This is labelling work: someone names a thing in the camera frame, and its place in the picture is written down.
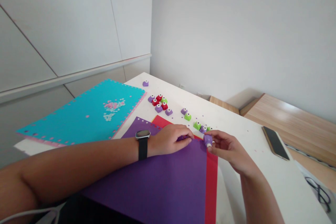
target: smartphone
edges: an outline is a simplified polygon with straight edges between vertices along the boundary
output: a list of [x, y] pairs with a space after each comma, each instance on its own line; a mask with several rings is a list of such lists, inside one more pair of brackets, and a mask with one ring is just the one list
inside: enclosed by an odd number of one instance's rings
[[265, 137], [273, 154], [289, 161], [287, 152], [283, 147], [278, 134], [274, 130], [267, 128], [265, 126], [262, 127], [262, 130], [264, 131]]

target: purple paper sheet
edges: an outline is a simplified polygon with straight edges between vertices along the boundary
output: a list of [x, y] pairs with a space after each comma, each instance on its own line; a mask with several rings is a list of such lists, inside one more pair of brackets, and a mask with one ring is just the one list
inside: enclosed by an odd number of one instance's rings
[[[123, 138], [140, 130], [156, 135], [160, 128], [137, 117]], [[111, 173], [85, 188], [83, 194], [143, 223], [205, 221], [207, 153], [193, 140], [170, 155], [150, 157]]]

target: white cabinet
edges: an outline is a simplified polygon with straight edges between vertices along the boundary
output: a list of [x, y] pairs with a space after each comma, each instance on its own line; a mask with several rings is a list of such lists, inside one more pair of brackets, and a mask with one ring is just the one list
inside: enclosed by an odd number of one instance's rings
[[0, 104], [0, 169], [24, 157], [13, 150], [23, 139], [16, 130], [41, 119], [73, 99], [63, 86]]
[[0, 8], [0, 92], [56, 78]]
[[151, 51], [152, 0], [111, 0], [123, 60]]
[[0, 3], [58, 76], [122, 60], [111, 0]]
[[121, 83], [126, 82], [123, 67], [118, 67], [110, 71], [76, 80], [74, 82], [65, 84], [65, 86], [73, 96], [77, 97], [106, 79], [112, 79]]
[[147, 58], [124, 66], [126, 81], [133, 79], [143, 72], [149, 74], [151, 59]]

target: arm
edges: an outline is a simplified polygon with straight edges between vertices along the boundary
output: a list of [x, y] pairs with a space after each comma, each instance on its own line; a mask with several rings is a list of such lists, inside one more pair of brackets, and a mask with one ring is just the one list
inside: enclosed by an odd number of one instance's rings
[[[181, 135], [190, 138], [176, 142]], [[191, 138], [194, 135], [185, 125], [167, 125], [149, 138], [147, 156], [174, 153]], [[62, 147], [11, 164], [0, 170], [0, 220], [74, 194], [136, 162], [138, 151], [139, 142], [125, 138]]]
[[222, 131], [205, 134], [215, 141], [208, 151], [227, 160], [240, 174], [247, 223], [284, 223], [269, 183], [239, 141]]

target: black cable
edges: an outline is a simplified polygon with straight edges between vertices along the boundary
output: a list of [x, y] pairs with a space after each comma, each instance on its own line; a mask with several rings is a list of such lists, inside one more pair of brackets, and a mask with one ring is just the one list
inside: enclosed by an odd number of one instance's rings
[[[305, 179], [306, 179], [307, 183], [317, 191], [318, 201], [319, 201], [321, 204], [325, 204], [325, 205], [327, 206], [327, 211], [326, 211], [326, 212], [329, 213], [329, 212], [331, 211], [330, 206], [329, 206], [329, 204], [331, 203], [331, 199], [330, 199], [329, 195], [328, 195], [328, 194], [323, 190], [323, 188], [322, 188], [319, 184], [317, 184], [312, 178], [310, 178], [310, 177], [305, 177]], [[313, 185], [309, 180], [312, 180], [312, 181], [316, 184], [316, 186]], [[323, 197], [323, 195], [321, 194], [321, 192], [323, 192], [323, 193], [328, 197], [327, 200]]]

